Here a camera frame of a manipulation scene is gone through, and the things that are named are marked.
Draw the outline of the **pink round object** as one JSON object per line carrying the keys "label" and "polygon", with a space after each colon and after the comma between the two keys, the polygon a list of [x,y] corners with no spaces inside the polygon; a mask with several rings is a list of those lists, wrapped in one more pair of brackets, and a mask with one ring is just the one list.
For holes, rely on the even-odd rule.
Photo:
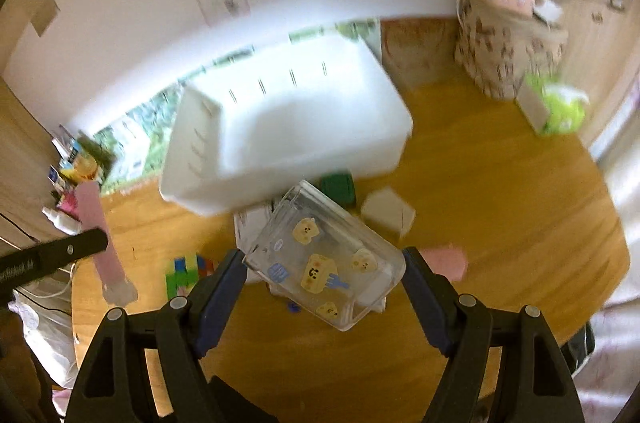
{"label": "pink round object", "polygon": [[442,275],[451,282],[461,281],[468,270],[468,259],[460,247],[432,247],[420,249],[419,253],[433,273]]}

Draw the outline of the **white plastic storage bin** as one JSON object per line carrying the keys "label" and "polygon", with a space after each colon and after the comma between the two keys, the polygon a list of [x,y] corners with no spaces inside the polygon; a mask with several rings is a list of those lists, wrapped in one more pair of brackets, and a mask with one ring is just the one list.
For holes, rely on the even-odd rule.
{"label": "white plastic storage bin", "polygon": [[160,196],[212,216],[336,171],[387,174],[412,130],[365,42],[331,34],[272,46],[186,85]]}

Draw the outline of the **pink stick toy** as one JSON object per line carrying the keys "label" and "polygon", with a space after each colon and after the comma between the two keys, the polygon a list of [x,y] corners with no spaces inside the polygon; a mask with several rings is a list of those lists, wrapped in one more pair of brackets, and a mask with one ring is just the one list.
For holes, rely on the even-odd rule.
{"label": "pink stick toy", "polygon": [[126,307],[137,301],[136,287],[127,278],[119,261],[100,200],[96,182],[85,182],[75,188],[77,213],[82,228],[95,230],[103,249],[93,254],[93,264],[101,281],[102,295],[108,305]]}

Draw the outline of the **white plastic bottle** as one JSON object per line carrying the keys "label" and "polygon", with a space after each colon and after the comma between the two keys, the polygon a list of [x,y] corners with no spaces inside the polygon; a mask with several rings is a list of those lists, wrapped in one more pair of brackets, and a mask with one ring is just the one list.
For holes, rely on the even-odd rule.
{"label": "white plastic bottle", "polygon": [[65,235],[78,235],[79,232],[82,232],[81,222],[62,211],[43,206],[41,212],[56,229]]}

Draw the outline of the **green tissue pack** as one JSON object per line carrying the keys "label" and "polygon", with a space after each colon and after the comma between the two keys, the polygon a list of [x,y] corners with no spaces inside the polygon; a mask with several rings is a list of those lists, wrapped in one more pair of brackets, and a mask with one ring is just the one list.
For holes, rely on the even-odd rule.
{"label": "green tissue pack", "polygon": [[539,135],[573,134],[582,127],[590,100],[578,88],[529,74],[515,102],[530,127]]}

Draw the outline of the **colourful puzzle cube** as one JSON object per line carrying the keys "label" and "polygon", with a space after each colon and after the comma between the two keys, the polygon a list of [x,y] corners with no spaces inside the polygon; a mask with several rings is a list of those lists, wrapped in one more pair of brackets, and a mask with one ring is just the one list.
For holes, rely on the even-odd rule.
{"label": "colourful puzzle cube", "polygon": [[214,261],[198,253],[174,258],[165,271],[167,299],[188,296],[198,281],[213,276],[216,268]]}

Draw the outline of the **clear plastic box with stickers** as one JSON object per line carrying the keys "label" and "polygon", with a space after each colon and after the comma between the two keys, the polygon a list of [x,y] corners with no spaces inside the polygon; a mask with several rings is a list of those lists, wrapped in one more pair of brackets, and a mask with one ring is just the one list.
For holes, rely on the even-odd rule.
{"label": "clear plastic box with stickers", "polygon": [[306,180],[274,209],[244,264],[338,331],[380,306],[406,271],[396,247]]}

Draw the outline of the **patterned fabric basket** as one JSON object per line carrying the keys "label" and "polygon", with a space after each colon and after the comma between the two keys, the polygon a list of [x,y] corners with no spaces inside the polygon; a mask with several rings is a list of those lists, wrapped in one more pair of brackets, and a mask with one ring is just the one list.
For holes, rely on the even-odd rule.
{"label": "patterned fabric basket", "polygon": [[568,31],[533,15],[534,0],[457,0],[454,60],[487,96],[512,100],[527,74],[551,76]]}

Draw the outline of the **green black toy car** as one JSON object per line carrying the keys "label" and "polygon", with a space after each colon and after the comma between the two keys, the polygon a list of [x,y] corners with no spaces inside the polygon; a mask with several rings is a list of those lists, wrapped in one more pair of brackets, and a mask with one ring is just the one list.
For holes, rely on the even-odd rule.
{"label": "green black toy car", "polygon": [[352,174],[338,172],[320,178],[319,189],[336,204],[344,209],[351,209],[357,204],[356,190]]}

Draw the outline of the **yellow juice carton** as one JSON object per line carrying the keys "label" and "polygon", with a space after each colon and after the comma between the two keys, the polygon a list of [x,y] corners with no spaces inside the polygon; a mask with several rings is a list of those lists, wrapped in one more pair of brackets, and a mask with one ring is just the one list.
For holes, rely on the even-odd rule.
{"label": "yellow juice carton", "polygon": [[102,166],[84,149],[73,149],[58,168],[60,174],[73,184],[100,182],[103,177]]}

